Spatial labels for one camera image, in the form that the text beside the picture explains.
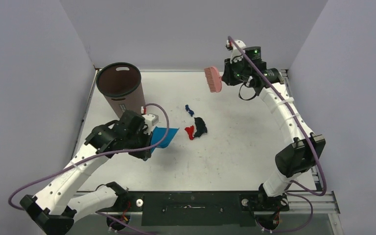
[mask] cable clip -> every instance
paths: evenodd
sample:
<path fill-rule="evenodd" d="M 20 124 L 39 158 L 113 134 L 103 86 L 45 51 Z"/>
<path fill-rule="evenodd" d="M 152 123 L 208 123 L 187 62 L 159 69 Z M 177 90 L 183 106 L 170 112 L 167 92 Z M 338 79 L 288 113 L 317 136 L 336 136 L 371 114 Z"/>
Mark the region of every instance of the cable clip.
<path fill-rule="evenodd" d="M 289 120 L 289 119 L 292 119 L 292 118 L 294 118 L 294 117 L 300 117 L 301 115 L 299 114 L 299 113 L 295 113 L 295 115 L 291 115 L 290 117 L 288 117 L 288 118 L 285 118 L 284 119 L 284 121 L 286 122 L 287 120 Z"/>
<path fill-rule="evenodd" d="M 80 167 L 78 167 L 78 165 L 76 165 L 72 160 L 70 161 L 70 163 L 74 166 L 74 168 L 75 168 L 76 170 L 80 171 L 80 173 L 85 174 L 85 175 L 87 175 L 87 176 L 91 176 L 91 174 L 88 174 L 88 173 L 86 173 L 85 171 L 83 171 L 83 170 L 82 170 Z"/>
<path fill-rule="evenodd" d="M 294 101 L 295 99 L 293 97 L 289 97 L 288 99 L 282 100 L 278 102 L 277 104 L 275 104 L 275 106 L 270 110 L 270 112 L 273 113 L 279 106 L 281 106 L 284 103 L 292 103 Z"/>

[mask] screw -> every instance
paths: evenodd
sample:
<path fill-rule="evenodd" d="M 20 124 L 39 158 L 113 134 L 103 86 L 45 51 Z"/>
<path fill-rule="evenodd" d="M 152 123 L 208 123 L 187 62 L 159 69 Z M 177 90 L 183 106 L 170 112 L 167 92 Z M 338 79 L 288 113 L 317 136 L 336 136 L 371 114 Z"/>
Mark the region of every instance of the screw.
<path fill-rule="evenodd" d="M 244 198 L 243 200 L 241 200 L 241 204 L 246 207 L 247 206 L 247 203 L 249 202 L 249 200 L 247 198 Z"/>
<path fill-rule="evenodd" d="M 142 205 L 143 205 L 143 200 L 142 199 L 136 200 L 136 206 L 137 207 L 141 207 Z"/>

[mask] brown cup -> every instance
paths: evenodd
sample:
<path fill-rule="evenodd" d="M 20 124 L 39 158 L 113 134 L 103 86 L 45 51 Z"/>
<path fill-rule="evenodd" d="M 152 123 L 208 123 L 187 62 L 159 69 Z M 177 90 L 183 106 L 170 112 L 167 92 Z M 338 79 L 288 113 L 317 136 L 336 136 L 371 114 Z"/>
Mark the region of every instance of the brown cup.
<path fill-rule="evenodd" d="M 119 118 L 126 110 L 141 113 L 145 97 L 141 72 L 134 65 L 114 63 L 104 67 L 97 74 L 96 85 Z"/>

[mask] small blue object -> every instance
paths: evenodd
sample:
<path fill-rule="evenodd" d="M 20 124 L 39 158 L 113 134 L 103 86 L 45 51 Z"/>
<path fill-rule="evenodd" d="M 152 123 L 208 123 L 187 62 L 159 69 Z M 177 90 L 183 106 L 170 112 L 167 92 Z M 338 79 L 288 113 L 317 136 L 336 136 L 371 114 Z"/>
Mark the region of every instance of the small blue object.
<path fill-rule="evenodd" d="M 162 143 L 160 143 L 156 147 L 157 148 L 168 147 L 168 145 L 171 143 L 172 139 L 174 138 L 174 136 L 176 135 L 178 130 L 179 130 L 179 128 L 170 128 L 169 131 L 168 131 L 168 135 L 166 136 L 165 140 L 162 141 Z M 158 143 L 162 139 L 162 137 L 164 137 L 165 131 L 166 131 L 166 128 L 155 127 L 155 129 L 153 129 L 153 132 L 152 132 L 152 140 L 150 142 L 151 145 Z"/>
<path fill-rule="evenodd" d="M 194 116 L 194 111 L 189 109 L 189 106 L 187 104 L 185 105 L 185 110 L 189 113 L 189 115 L 191 115 L 191 117 Z"/>

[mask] black cable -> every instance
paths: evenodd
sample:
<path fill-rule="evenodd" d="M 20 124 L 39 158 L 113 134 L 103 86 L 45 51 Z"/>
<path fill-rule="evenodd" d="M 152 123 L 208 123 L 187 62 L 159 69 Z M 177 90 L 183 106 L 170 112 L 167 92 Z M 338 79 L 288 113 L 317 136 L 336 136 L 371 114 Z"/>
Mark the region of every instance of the black cable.
<path fill-rule="evenodd" d="M 245 101 L 249 101 L 249 100 L 252 100 L 252 99 L 256 98 L 256 96 L 257 96 L 257 93 L 256 93 L 256 92 L 254 93 L 254 95 L 253 95 L 251 98 L 244 99 L 243 97 L 241 97 L 241 88 L 242 88 L 243 86 L 249 88 L 249 87 L 246 85 L 246 83 L 241 84 L 240 90 L 238 90 L 238 98 L 240 98 L 240 99 L 242 99 L 242 100 L 245 100 Z"/>
<path fill-rule="evenodd" d="M 249 208 L 250 215 L 253 217 L 253 219 L 256 219 L 256 215 L 252 212 L 252 209 L 250 208 L 250 203 L 247 205 Z"/>
<path fill-rule="evenodd" d="M 95 191 L 97 191 L 97 189 L 98 189 L 99 187 L 101 187 L 101 186 L 106 186 L 106 185 L 105 185 L 105 184 L 101 184 L 101 185 L 97 186 L 96 189 L 95 189 Z"/>

